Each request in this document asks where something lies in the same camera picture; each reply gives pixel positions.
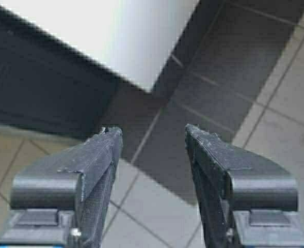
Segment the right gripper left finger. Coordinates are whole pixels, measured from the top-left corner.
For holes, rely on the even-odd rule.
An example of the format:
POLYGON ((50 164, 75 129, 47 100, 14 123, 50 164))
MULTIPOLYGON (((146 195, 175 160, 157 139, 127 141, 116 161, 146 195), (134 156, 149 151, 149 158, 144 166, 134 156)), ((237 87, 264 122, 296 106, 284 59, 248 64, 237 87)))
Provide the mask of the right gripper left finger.
POLYGON ((120 128, 40 158, 10 194, 11 247, 99 247, 123 147, 120 128))

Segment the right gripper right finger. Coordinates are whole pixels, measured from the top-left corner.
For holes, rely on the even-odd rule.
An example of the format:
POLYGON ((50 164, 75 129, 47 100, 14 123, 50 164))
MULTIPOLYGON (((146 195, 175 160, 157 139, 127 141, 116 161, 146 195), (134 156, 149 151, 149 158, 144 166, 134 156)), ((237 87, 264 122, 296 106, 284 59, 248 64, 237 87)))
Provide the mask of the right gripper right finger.
POLYGON ((185 143, 207 247, 298 246, 298 190, 287 170, 191 124, 185 143))

